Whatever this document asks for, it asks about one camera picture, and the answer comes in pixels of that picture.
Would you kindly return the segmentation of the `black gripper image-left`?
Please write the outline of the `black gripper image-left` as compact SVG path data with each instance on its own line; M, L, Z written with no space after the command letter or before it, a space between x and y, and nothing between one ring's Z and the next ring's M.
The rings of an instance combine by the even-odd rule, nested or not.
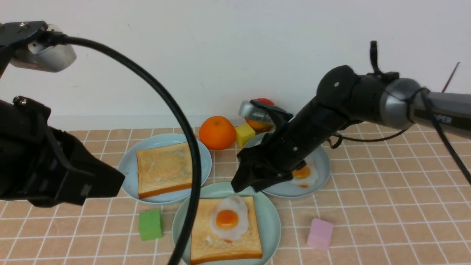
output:
M82 206L88 198L116 197L125 175L49 126L51 112L26 97L1 101L1 200Z

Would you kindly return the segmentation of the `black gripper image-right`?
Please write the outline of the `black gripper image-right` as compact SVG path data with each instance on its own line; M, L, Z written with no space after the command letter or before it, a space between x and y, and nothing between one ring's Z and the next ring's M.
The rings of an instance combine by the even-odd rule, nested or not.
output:
M231 181L235 193L252 187L260 192L278 183L291 181L293 170L304 166L304 158L338 130L347 125L348 115L325 106L317 98L288 121L278 107L263 107L276 129L258 147L238 152L239 166Z

